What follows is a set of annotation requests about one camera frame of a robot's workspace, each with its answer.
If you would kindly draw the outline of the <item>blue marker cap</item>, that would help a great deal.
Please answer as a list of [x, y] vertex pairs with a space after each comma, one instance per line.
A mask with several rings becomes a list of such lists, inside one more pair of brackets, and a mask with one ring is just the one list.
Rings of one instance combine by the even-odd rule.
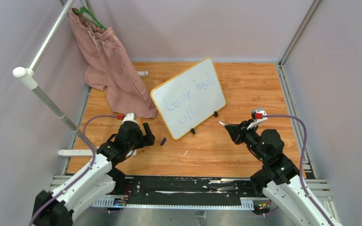
[[162, 139], [160, 145], [163, 146], [163, 145], [165, 144], [165, 142], [166, 142], [166, 138], [164, 137], [164, 138]]

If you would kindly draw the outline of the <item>yellow framed whiteboard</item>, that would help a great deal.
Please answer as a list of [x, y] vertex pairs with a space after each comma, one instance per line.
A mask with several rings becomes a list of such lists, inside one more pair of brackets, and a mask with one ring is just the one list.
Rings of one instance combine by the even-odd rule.
[[210, 57], [153, 88], [150, 95], [174, 140], [195, 130], [226, 105]]

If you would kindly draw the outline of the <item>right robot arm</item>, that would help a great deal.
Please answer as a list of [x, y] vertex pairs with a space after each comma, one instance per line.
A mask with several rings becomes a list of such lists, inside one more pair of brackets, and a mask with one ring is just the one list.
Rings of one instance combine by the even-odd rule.
[[255, 196], [273, 201], [297, 226], [339, 226], [301, 179], [297, 166], [283, 153], [284, 142], [275, 129], [257, 133], [254, 120], [223, 124], [236, 145], [245, 144], [262, 164], [251, 176], [250, 190]]

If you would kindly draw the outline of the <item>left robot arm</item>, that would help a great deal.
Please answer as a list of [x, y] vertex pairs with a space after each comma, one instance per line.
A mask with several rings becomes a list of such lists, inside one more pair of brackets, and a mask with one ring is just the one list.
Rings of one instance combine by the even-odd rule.
[[31, 226], [71, 226], [97, 199], [125, 190], [125, 174], [116, 166], [137, 149], [151, 146], [155, 136], [148, 123], [124, 120], [116, 134], [100, 145], [92, 159], [51, 192], [35, 198]]

